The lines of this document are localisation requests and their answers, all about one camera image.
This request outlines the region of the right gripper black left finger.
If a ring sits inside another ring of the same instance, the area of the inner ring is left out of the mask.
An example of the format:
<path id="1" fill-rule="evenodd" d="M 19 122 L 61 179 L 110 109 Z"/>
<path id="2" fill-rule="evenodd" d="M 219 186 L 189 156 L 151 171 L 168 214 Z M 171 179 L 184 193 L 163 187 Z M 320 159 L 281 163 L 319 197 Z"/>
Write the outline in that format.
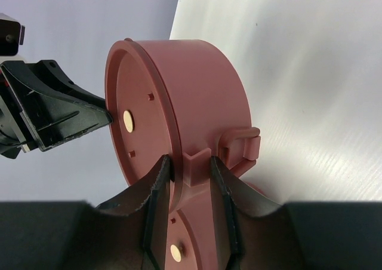
<path id="1" fill-rule="evenodd" d="M 84 201 L 3 202 L 2 269 L 164 269 L 172 165 L 93 207 Z"/>

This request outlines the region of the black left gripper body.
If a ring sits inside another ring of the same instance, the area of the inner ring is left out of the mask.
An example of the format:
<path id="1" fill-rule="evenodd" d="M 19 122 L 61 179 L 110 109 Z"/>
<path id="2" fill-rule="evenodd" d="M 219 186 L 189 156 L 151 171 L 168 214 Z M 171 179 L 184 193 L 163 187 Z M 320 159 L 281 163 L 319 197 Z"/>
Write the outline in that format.
<path id="1" fill-rule="evenodd" d="M 1 155 L 16 159 L 22 146 L 30 143 L 30 132 L 23 117 L 26 87 L 1 71 Z"/>

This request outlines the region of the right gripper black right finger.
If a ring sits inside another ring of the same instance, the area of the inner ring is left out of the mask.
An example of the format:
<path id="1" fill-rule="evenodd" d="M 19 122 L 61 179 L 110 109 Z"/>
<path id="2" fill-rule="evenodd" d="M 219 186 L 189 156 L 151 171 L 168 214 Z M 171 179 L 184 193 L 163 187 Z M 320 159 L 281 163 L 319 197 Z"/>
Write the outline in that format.
<path id="1" fill-rule="evenodd" d="M 380 269 L 380 202 L 279 205 L 211 158 L 219 269 Z"/>

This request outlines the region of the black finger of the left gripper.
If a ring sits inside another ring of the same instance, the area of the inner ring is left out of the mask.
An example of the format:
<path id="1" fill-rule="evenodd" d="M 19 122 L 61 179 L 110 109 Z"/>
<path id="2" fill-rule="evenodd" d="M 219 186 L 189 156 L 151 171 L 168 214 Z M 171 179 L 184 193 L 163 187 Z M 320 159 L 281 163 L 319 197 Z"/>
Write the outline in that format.
<path id="1" fill-rule="evenodd" d="M 48 151 L 112 122 L 105 100 L 77 86 L 54 60 L 8 60 L 1 71 L 26 87 L 22 106 L 30 143 L 22 151 Z"/>

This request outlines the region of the dark red lid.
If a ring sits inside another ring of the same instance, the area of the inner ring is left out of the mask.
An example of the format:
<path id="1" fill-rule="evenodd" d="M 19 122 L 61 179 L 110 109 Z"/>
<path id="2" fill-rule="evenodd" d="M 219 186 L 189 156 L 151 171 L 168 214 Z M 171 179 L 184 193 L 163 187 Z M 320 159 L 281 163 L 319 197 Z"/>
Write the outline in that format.
<path id="1" fill-rule="evenodd" d="M 119 165 L 129 185 L 137 183 L 163 155 L 172 159 L 174 189 L 170 210 L 181 194 L 181 141 L 162 77 L 144 48 L 132 39 L 114 43 L 105 70 L 110 133 Z"/>
<path id="2" fill-rule="evenodd" d="M 168 217 L 165 269 L 217 269 L 210 183 L 193 188 Z"/>

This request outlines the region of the pink bowl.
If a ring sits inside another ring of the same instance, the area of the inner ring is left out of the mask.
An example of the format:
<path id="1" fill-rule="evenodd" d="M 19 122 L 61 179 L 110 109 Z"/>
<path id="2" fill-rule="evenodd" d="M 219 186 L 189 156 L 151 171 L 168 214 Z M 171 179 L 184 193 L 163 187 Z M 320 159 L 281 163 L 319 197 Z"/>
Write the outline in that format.
<path id="1" fill-rule="evenodd" d="M 210 158 L 235 176 L 255 164 L 260 131 L 252 126 L 242 82 L 228 58 L 198 39 L 138 41 L 158 69 L 171 100 L 181 141 L 180 202 L 208 182 Z"/>

